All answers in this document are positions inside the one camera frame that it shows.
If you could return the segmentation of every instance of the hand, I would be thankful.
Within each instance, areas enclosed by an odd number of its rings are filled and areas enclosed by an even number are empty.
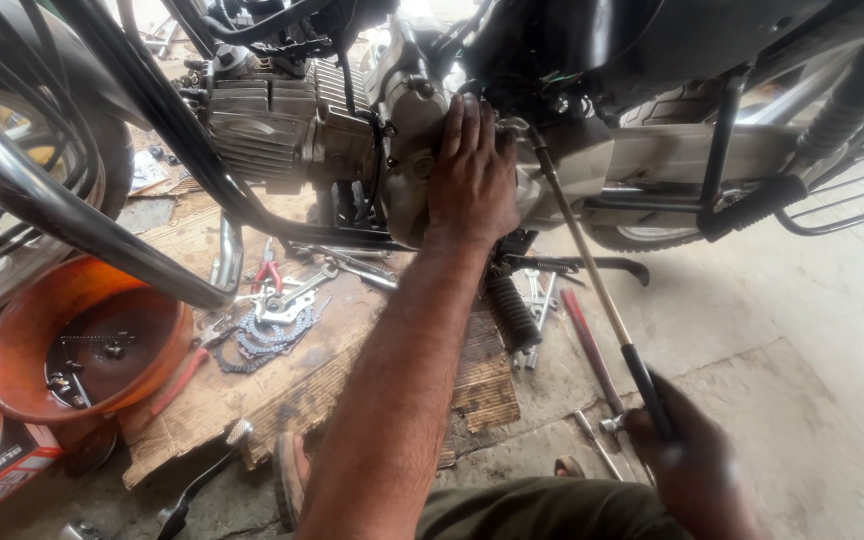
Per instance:
[[[725,430],[670,382],[655,374],[652,381],[678,439],[661,440],[643,409],[630,411],[625,427],[666,509],[696,540],[766,538]]]
[[[502,133],[488,102],[455,94],[441,153],[428,182],[429,231],[482,240],[489,247],[519,227],[516,141]]]

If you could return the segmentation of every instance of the mechanic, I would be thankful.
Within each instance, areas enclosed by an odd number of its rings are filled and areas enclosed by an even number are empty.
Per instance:
[[[766,538],[724,431],[658,376],[680,440],[661,442],[643,410],[626,418],[657,491],[560,469],[429,494],[482,269],[520,223],[515,167],[514,138],[497,140],[493,108],[454,96],[428,182],[425,240],[366,339],[314,467],[301,437],[279,442],[298,540]]]

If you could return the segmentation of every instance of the orange bowl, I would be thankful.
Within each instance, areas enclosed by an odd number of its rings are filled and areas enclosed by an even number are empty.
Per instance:
[[[120,358],[59,339],[117,332],[133,337]],[[185,303],[91,256],[68,260],[19,292],[0,315],[0,411],[51,425],[132,405],[169,379],[192,334]],[[90,397],[87,408],[65,404],[46,386],[47,370],[69,359],[82,365],[77,377]]]

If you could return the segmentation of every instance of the long screwdriver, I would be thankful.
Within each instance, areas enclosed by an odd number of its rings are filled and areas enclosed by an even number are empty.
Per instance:
[[[642,396],[642,402],[645,404],[645,410],[649,412],[652,421],[655,424],[655,430],[658,436],[664,440],[672,440],[675,438],[675,428],[672,425],[672,420],[669,418],[666,407],[659,398],[659,393],[656,392],[656,387],[652,382],[652,376],[649,375],[648,368],[639,357],[639,352],[636,350],[636,344],[632,342],[629,336],[629,331],[622,324],[622,318],[618,314],[616,304],[609,295],[606,289],[605,282],[599,274],[598,267],[595,266],[593,253],[589,251],[589,245],[586,243],[586,238],[582,235],[582,229],[579,228],[579,222],[575,219],[575,214],[572,213],[572,208],[569,206],[569,201],[566,200],[566,194],[559,184],[559,175],[556,173],[555,164],[552,162],[552,156],[549,155],[546,147],[546,140],[534,128],[529,128],[529,138],[534,146],[535,156],[538,158],[538,165],[541,168],[542,174],[548,181],[549,187],[552,189],[552,194],[555,196],[558,209],[561,215],[565,218],[565,225],[572,235],[572,240],[575,241],[575,247],[579,249],[579,255],[585,263],[585,271],[591,278],[592,286],[599,297],[599,302],[606,311],[608,323],[612,326],[615,332],[615,337],[618,339],[622,357],[625,359],[626,365],[629,367],[631,378],[635,381],[635,387],[638,388],[638,393]]]

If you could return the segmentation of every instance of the footpeg rubber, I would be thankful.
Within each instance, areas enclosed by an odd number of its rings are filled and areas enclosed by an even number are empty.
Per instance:
[[[699,232],[709,242],[741,231],[809,196],[805,183],[795,175],[763,178],[758,189],[718,212],[707,211],[695,218]]]
[[[498,333],[510,355],[543,342],[543,334],[522,301],[519,289],[510,276],[486,276],[482,302],[491,313]]]

